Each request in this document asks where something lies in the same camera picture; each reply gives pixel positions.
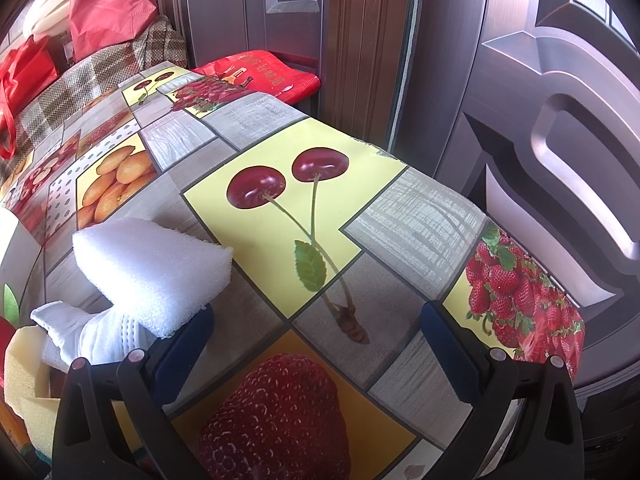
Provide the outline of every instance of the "yellow sponge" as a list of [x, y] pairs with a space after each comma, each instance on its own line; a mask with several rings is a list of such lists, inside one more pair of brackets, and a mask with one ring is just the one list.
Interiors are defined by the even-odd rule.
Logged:
[[4, 400], [24, 418], [20, 400], [49, 397], [49, 366], [41, 359], [47, 332], [39, 326], [18, 329], [4, 356]]
[[[52, 455], [53, 433], [56, 428], [59, 406], [60, 399], [35, 399], [33, 397], [22, 399], [24, 423], [27, 426], [31, 443], [35, 449], [48, 457]], [[129, 448], [132, 451], [140, 449], [142, 444], [124, 403], [121, 400], [115, 400], [113, 410]]]

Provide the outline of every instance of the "checkered blanket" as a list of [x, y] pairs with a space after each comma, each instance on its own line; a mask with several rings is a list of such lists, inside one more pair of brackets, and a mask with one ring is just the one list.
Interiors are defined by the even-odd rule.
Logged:
[[[186, 67], [184, 39], [158, 16], [135, 40], [108, 46], [63, 73], [16, 117], [14, 158], [0, 160], [0, 184], [66, 118], [122, 81], [162, 61]], [[0, 133], [6, 142], [6, 132]]]

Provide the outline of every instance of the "fruit-print tablecloth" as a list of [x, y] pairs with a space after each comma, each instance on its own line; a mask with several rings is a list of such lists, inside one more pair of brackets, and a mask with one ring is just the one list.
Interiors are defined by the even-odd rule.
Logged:
[[14, 291], [23, 324], [50, 301], [110, 306], [72, 251], [97, 222], [149, 219], [234, 248], [214, 333], [165, 407], [215, 478], [322, 456], [326, 478], [421, 478], [470, 412], [418, 330], [425, 300], [514, 358], [579, 365], [571, 297], [469, 200], [270, 95], [170, 63], [69, 117], [3, 201], [42, 246]]

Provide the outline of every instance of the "red plastic bag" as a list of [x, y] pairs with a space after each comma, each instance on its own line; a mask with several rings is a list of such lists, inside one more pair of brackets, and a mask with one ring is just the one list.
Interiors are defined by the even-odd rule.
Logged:
[[15, 153], [15, 120], [26, 105], [58, 79], [58, 70], [47, 50], [46, 36], [33, 41], [30, 36], [20, 47], [10, 51], [0, 65], [0, 132], [6, 127], [8, 147], [0, 145], [0, 156]]
[[158, 14], [154, 0], [70, 0], [76, 62], [106, 46], [133, 40]]
[[292, 105], [315, 94], [320, 88], [317, 76], [289, 68], [265, 50], [250, 50], [222, 57], [194, 70], [229, 83], [271, 94]]

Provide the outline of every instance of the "white sponge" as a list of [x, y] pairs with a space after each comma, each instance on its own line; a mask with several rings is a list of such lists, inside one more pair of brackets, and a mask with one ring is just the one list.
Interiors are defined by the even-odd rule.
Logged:
[[232, 249], [137, 218], [73, 236], [78, 267], [154, 335], [173, 335], [229, 283]]

